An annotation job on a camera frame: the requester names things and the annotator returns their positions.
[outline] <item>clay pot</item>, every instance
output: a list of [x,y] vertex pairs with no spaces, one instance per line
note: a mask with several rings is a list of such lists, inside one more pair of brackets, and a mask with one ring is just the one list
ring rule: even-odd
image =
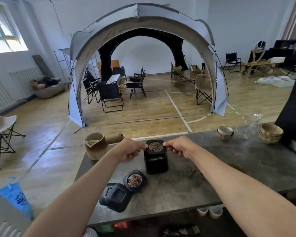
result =
[[108,145],[119,143],[123,140],[123,134],[118,134],[114,137],[105,138],[102,133],[96,132],[88,135],[85,138],[85,146],[87,155],[92,160],[99,160],[108,151]]

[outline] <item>tent arch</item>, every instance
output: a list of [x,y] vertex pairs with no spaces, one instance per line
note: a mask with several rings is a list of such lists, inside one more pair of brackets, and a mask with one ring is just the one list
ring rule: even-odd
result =
[[137,36],[152,37],[165,43],[172,51],[175,66],[182,66],[183,70],[188,70],[188,67],[186,66],[186,63],[184,61],[184,55],[182,51],[182,38],[164,31],[158,31],[149,28],[137,28],[116,36],[99,48],[102,68],[102,80],[108,80],[113,74],[111,67],[111,57],[115,49],[127,39]]
[[164,6],[137,3],[126,8],[119,8],[118,11],[100,19],[94,27],[95,29],[90,32],[76,32],[71,41],[70,56],[75,61],[75,75],[73,75],[74,87],[71,86],[70,90],[70,107],[75,110],[70,111],[69,118],[77,120],[79,116],[82,116],[81,122],[75,121],[77,124],[85,125],[81,85],[88,60],[96,50],[111,39],[138,28],[149,28],[176,35],[197,49],[209,71],[213,97],[212,110],[217,114],[224,115],[227,103],[224,76],[214,61],[216,53],[209,44],[212,41],[211,34],[202,22],[194,21],[188,16],[164,8]]

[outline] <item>gray table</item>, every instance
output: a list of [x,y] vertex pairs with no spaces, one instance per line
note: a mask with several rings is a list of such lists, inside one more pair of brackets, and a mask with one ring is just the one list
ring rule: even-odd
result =
[[[216,131],[192,133],[188,137],[225,163],[239,165],[246,174],[277,192],[296,190],[296,153],[279,143],[263,144],[258,134],[250,136],[248,140],[234,136],[231,140],[222,141]],[[122,183],[125,175],[138,169],[147,176],[147,185],[140,193],[133,195],[123,213],[97,203],[88,225],[117,223],[221,203],[215,190],[190,160],[168,152],[168,162],[169,171],[156,175],[146,174],[143,152],[132,161],[119,164],[109,182]],[[76,180],[94,163],[85,155]]]

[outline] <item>blue bag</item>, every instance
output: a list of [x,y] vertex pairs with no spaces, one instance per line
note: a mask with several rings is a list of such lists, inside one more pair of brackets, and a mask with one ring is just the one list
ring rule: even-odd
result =
[[22,188],[19,183],[8,184],[6,187],[0,189],[0,195],[9,201],[13,207],[17,208],[24,215],[28,216],[29,219],[32,219],[33,211],[32,206],[26,199]]

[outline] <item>left hand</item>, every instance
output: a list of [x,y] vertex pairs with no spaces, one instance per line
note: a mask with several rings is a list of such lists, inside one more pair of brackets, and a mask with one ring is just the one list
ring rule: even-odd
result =
[[121,154],[119,162],[123,162],[134,159],[141,150],[146,150],[147,148],[148,145],[145,143],[124,138],[113,149],[116,149]]

